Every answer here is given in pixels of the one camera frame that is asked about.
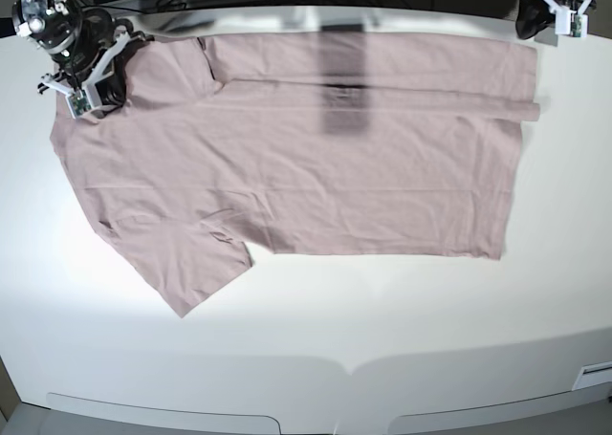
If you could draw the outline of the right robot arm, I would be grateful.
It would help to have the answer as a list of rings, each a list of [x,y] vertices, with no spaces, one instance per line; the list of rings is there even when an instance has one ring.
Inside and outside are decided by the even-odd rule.
[[[37,86],[65,99],[75,119],[102,118],[126,102],[125,66],[154,37],[79,0],[17,0],[12,6],[15,33],[44,50],[56,66]]]

